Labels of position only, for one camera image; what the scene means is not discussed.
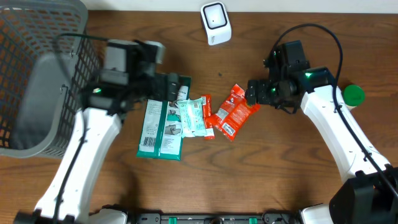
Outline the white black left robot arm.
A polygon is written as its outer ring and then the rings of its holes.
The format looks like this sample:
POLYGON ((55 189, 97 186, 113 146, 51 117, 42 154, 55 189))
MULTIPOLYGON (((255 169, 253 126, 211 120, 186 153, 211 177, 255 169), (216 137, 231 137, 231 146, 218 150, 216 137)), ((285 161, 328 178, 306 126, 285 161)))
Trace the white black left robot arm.
POLYGON ((110 146, 120 133, 123 116, 143 99, 174 101, 184 85, 177 73, 131 75, 98 72, 81 90, 71 139, 52 183, 32 213, 18 212, 14 223, 132 223, 117 205, 90 213, 90 200, 110 146))

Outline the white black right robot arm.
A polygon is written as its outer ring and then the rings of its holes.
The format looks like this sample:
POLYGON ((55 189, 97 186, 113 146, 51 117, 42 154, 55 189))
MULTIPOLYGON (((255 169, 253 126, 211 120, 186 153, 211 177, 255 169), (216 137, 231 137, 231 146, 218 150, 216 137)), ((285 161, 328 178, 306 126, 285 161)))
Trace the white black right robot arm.
POLYGON ((330 150, 343 185, 328 204, 302 209, 300 223, 397 223, 397 168, 372 145, 326 67, 267 62, 269 77, 249 80, 249 104, 301 109, 330 150))

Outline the green white package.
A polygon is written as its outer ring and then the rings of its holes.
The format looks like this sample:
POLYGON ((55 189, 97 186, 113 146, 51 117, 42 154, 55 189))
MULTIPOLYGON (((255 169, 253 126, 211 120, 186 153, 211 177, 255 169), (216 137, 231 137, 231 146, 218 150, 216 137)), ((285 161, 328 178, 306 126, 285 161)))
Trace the green white package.
POLYGON ((182 77, 181 82, 175 101, 147 101, 137 157, 181 159, 182 123, 177 102, 189 98, 191 78, 182 77))

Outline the green lid seasoning jar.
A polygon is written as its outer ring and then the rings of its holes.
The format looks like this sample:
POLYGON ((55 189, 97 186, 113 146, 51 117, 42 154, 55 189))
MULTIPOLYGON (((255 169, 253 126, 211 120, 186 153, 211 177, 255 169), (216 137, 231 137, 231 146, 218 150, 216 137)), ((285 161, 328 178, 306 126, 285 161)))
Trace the green lid seasoning jar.
POLYGON ((343 99, 349 110, 361 105, 365 101, 364 90, 358 85, 348 85, 343 90, 343 99))

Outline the red snack bag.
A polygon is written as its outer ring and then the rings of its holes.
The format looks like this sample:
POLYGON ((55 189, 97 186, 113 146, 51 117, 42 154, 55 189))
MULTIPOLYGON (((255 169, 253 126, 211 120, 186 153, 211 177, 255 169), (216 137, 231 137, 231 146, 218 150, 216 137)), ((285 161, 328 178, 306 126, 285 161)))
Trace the red snack bag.
POLYGON ((249 105, 244 96, 245 91, 235 84, 218 111, 205 119, 230 141, 234 141, 248 118, 261 107, 259 104, 249 105))

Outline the red stick sachet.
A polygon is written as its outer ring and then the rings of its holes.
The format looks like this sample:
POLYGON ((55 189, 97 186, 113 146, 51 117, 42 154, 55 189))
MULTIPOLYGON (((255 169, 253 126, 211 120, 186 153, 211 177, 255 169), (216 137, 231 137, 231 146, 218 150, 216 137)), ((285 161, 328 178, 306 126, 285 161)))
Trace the red stick sachet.
POLYGON ((203 108, 203 119, 205 122, 206 128, 206 140, 215 139, 213 125, 207 120, 211 115, 211 95, 202 95, 201 99, 203 100, 202 108, 203 108))

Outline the light green wipes pack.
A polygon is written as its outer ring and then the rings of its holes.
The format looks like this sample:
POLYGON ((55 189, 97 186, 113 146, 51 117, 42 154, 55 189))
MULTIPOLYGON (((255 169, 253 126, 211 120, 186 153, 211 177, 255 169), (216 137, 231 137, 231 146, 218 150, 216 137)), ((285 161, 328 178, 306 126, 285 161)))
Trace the light green wipes pack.
POLYGON ((194 138, 206 136, 203 119, 203 99, 182 100, 177 102, 182 122, 182 137, 194 138))

